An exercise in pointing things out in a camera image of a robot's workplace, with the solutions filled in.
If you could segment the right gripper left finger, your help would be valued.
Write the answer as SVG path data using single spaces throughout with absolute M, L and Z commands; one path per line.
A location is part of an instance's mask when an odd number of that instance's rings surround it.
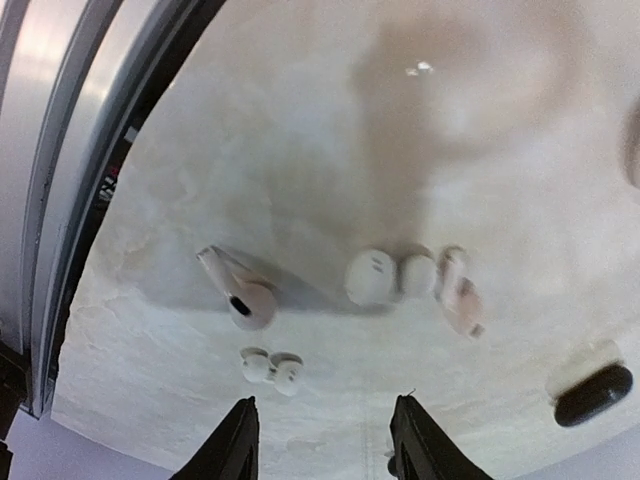
M 171 480 L 257 480 L 260 423 L 254 396 L 240 399 Z

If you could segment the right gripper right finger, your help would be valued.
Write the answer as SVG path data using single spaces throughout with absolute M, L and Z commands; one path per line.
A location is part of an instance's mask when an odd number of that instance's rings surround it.
M 455 445 L 412 395 L 399 395 L 390 422 L 396 479 L 492 480 Z

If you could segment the white oval earbud case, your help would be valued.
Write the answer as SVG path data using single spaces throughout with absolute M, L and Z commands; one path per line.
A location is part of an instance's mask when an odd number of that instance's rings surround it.
M 639 125 L 640 106 L 636 101 L 629 114 L 623 149 L 623 171 L 628 183 L 639 189 Z

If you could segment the black oval earbud case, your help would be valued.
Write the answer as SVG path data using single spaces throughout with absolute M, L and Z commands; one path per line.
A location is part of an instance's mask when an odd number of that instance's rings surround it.
M 573 351 L 545 383 L 554 420 L 563 428 L 582 425 L 623 401 L 634 375 L 613 340 L 589 343 Z

